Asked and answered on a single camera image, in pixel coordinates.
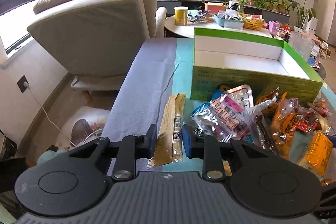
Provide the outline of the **pink clear snack bag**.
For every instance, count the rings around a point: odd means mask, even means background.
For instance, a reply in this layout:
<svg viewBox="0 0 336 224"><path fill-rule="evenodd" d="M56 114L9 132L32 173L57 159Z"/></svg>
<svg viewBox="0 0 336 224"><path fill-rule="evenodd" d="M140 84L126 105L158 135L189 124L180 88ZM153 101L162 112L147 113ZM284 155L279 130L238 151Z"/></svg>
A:
<svg viewBox="0 0 336 224"><path fill-rule="evenodd" d="M252 121L244 108L226 94L195 110L191 124L196 134L211 135L222 143L242 140L252 129Z"/></svg>

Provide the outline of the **tan long snack bar packet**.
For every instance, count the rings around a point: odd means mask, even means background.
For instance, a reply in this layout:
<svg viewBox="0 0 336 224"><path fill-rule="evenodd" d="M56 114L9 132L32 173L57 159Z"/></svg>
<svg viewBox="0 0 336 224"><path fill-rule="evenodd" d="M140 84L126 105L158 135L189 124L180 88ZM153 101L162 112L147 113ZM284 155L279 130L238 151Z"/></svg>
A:
<svg viewBox="0 0 336 224"><path fill-rule="evenodd" d="M149 169L182 160L182 118L185 100L186 93L169 96L164 108L154 155L147 163Z"/></svg>

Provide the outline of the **lavender table cloth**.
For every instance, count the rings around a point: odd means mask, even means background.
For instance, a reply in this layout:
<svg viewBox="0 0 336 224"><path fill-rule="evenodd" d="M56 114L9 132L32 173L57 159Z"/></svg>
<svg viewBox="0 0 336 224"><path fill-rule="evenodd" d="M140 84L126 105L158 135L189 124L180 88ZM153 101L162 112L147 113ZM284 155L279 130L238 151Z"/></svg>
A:
<svg viewBox="0 0 336 224"><path fill-rule="evenodd" d="M171 92L177 39L149 39L143 43L114 101L102 136L121 141L145 134L159 125Z"/></svg>

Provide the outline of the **white red snack pouch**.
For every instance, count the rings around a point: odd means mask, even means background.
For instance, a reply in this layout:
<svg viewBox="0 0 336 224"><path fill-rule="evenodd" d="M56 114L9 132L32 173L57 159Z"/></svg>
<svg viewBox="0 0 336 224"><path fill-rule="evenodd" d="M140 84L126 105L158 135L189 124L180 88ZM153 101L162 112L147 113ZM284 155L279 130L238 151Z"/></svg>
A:
<svg viewBox="0 0 336 224"><path fill-rule="evenodd" d="M254 107L252 89L249 85L240 85L224 92L244 110Z"/></svg>

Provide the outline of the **orange snack packet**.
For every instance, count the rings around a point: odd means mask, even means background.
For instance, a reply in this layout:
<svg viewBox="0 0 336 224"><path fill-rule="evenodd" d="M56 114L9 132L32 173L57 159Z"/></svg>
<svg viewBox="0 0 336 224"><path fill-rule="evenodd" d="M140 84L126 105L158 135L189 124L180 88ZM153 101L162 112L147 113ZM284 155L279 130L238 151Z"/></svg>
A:
<svg viewBox="0 0 336 224"><path fill-rule="evenodd" d="M278 155L288 160L295 128L298 124L298 99L287 99L286 96L287 92L281 96L272 119L270 131Z"/></svg>

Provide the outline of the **green cardboard box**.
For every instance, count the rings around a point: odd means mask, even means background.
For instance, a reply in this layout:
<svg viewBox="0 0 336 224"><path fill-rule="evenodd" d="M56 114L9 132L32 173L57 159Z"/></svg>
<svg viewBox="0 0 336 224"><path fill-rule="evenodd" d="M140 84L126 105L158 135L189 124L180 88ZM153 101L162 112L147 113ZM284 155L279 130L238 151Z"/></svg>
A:
<svg viewBox="0 0 336 224"><path fill-rule="evenodd" d="M313 102L323 85L313 68L282 40L225 30L194 30L191 99L209 101L216 87L249 85L253 98L280 94Z"/></svg>

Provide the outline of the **yellow bread snack packet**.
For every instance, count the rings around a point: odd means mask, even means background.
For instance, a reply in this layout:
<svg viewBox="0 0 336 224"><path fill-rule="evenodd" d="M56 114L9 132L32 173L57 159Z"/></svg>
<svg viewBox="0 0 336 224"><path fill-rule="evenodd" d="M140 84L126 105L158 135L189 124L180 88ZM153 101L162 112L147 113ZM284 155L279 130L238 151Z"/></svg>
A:
<svg viewBox="0 0 336 224"><path fill-rule="evenodd" d="M327 170L332 150L333 143L330 139L322 131L316 131L310 145L297 164L322 179Z"/></svg>

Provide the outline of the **yellow wicker basket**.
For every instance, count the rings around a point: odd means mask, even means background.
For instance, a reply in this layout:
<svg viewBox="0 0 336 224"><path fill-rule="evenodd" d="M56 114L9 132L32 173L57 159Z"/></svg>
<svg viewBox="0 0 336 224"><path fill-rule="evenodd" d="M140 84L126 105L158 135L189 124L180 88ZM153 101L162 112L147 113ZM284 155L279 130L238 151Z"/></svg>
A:
<svg viewBox="0 0 336 224"><path fill-rule="evenodd" d="M244 28L249 30L260 31L265 23L264 19L248 19L243 18Z"/></svg>

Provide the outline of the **blue tray with items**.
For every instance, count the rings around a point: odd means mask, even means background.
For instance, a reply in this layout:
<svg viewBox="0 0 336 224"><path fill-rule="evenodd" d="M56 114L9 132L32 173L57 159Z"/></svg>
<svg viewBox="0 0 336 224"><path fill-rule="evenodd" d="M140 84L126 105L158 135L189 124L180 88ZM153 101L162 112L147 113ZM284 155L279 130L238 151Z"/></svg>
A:
<svg viewBox="0 0 336 224"><path fill-rule="evenodd" d="M223 28L243 30L244 21L240 15L214 14L214 21Z"/></svg>

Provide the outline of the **yellow canister white lid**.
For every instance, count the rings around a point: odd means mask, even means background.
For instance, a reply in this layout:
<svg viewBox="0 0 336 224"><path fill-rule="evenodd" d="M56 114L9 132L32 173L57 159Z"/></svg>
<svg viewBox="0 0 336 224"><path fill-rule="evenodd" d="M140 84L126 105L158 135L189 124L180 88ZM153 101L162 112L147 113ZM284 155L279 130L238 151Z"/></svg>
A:
<svg viewBox="0 0 336 224"><path fill-rule="evenodd" d="M187 13L188 7L177 6L174 8L174 24L176 26L186 26L187 25Z"/></svg>

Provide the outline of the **tall leafy potted plant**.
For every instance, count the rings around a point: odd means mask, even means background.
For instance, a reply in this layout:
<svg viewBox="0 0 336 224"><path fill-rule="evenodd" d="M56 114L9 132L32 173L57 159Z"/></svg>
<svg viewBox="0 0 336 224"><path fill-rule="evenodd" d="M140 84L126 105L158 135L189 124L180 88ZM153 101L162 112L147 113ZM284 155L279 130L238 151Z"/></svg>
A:
<svg viewBox="0 0 336 224"><path fill-rule="evenodd" d="M297 21L295 26L300 29L303 29L305 22L308 23L312 20L312 18L316 17L315 9L305 7L306 1L307 0L304 0L303 5L301 5L299 2L289 0L288 8L292 8L293 11L295 10L297 12Z"/></svg>

